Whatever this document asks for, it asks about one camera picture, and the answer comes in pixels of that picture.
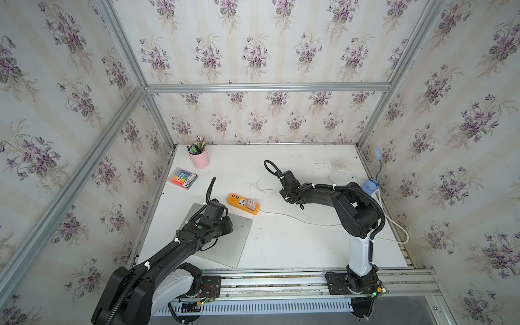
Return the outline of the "silver laptop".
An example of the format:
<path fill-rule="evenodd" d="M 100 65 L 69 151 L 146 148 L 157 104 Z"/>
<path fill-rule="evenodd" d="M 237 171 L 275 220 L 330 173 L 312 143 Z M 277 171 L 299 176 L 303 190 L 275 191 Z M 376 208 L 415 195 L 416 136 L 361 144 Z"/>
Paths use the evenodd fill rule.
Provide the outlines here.
<path fill-rule="evenodd" d="M 242 257 L 253 220 L 230 214 L 233 232 L 219 238 L 218 243 L 208 251 L 197 252 L 185 262 L 199 269 L 235 269 Z"/>

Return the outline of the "orange power strip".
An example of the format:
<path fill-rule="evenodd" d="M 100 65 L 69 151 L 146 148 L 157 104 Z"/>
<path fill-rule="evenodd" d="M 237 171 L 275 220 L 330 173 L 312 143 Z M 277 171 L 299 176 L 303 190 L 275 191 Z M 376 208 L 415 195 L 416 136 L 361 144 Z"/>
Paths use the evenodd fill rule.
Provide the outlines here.
<path fill-rule="evenodd" d="M 235 193 L 231 193 L 229 197 L 227 198 L 227 203 L 234 208 L 237 208 L 243 212 L 249 213 L 251 215 L 257 215 L 259 212 L 259 204 L 256 211 L 250 211 L 248 208 L 246 208 L 246 202 L 250 200 L 248 198 L 245 198 L 243 196 L 237 195 Z"/>

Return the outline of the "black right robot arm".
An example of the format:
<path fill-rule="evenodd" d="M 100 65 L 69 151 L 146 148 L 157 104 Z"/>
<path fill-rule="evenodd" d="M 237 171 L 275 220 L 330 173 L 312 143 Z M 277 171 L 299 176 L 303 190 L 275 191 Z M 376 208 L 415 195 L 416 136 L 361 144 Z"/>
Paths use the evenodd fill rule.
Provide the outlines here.
<path fill-rule="evenodd" d="M 280 195 L 289 204 L 304 209 L 307 204 L 332 207 L 340 224 L 350 235 L 349 263 L 344 274 L 326 272 L 325 279 L 330 295 L 356 295 L 351 299 L 351 314 L 367 320 L 375 300 L 383 294 L 383 284 L 373 262 L 373 240 L 386 225 L 380 204 L 363 189 L 351 182 L 344 186 L 328 184 L 300 184 L 291 171 L 281 171 L 272 161 L 264 167 L 278 178 Z"/>

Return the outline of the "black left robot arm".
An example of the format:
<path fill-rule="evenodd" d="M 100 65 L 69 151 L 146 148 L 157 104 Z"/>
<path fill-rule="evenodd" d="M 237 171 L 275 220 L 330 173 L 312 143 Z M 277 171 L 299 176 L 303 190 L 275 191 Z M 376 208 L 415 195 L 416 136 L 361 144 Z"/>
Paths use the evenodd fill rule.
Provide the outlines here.
<path fill-rule="evenodd" d="M 214 177 L 206 193 L 206 201 L 174 239 L 158 253 L 131 269 L 114 271 L 92 315 L 92 324 L 147 324 L 158 309 L 192 287 L 194 276 L 187 284 L 170 280 L 188 257 L 202 251 L 210 242 L 232 233 L 233 224 L 228 208 L 211 198 Z"/>

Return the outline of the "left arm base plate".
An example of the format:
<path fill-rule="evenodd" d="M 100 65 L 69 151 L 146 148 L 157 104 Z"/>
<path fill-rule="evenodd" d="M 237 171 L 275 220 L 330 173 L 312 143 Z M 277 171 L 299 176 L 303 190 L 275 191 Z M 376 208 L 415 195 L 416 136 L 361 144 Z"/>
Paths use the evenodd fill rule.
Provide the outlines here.
<path fill-rule="evenodd" d="M 202 276 L 194 280 L 190 290 L 180 299 L 214 299 L 220 296 L 222 287 L 221 276 Z"/>

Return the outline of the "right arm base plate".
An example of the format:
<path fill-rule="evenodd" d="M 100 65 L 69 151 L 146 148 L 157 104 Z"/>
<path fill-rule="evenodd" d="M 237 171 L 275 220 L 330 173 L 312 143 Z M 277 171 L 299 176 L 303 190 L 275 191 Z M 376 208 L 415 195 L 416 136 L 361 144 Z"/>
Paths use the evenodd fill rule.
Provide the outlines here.
<path fill-rule="evenodd" d="M 372 269 L 364 276 L 347 269 L 346 273 L 326 272 L 324 275 L 330 295 L 370 295 L 383 293 L 383 283 Z"/>

